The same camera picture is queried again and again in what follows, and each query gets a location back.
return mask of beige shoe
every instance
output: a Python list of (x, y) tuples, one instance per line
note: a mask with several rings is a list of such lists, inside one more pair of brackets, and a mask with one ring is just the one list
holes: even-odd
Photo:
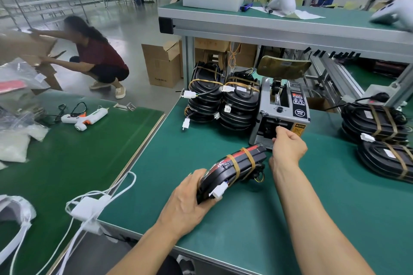
[(89, 86), (89, 89), (99, 89), (99, 88), (109, 87), (109, 86), (110, 84), (95, 81), (92, 85)]
[(122, 99), (125, 96), (126, 96), (126, 88), (125, 87), (121, 87), (121, 88), (116, 89), (116, 92), (115, 92), (115, 98), (116, 99)]

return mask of automatic tape dispenser machine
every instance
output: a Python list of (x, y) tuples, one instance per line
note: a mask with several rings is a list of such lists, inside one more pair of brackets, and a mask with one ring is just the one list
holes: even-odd
[(287, 60), (264, 56), (257, 74), (261, 81), (261, 100), (250, 144), (262, 143), (272, 149), (276, 127), (282, 126), (301, 136), (310, 123), (308, 103), (301, 85), (294, 80), (304, 76), (310, 61)]

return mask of person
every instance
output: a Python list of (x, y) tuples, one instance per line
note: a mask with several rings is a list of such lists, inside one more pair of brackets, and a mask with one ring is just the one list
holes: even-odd
[[(269, 164), (302, 274), (373, 275), (367, 262), (328, 216), (301, 171), (299, 160), (307, 151), (305, 142), (284, 127), (277, 127), (276, 132)], [(182, 181), (157, 222), (107, 275), (157, 274), (177, 241), (191, 232), (218, 202), (208, 199), (197, 205), (197, 185), (205, 171), (196, 170)]]
[(126, 89), (120, 83), (129, 75), (129, 69), (121, 56), (109, 44), (96, 28), (88, 26), (81, 18), (71, 15), (65, 18), (63, 31), (41, 31), (29, 29), (34, 35), (46, 35), (62, 38), (76, 44), (79, 56), (62, 61), (51, 57), (39, 57), (42, 62), (57, 64), (71, 71), (80, 72), (96, 81), (90, 89), (99, 89), (113, 85), (116, 99), (126, 95)]

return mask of black corner cap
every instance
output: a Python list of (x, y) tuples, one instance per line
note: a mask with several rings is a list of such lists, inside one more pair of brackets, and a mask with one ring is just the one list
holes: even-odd
[(170, 17), (159, 17), (159, 31), (162, 34), (173, 34), (173, 24)]

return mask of black shorts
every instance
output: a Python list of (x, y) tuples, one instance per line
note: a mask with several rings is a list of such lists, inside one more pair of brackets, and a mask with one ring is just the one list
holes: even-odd
[[(80, 62), (78, 56), (71, 57), (70, 62)], [(90, 73), (97, 76), (97, 80), (101, 83), (110, 84), (118, 79), (118, 81), (123, 81), (129, 76), (129, 70), (123, 69), (116, 65), (111, 64), (95, 64), (89, 71)]]

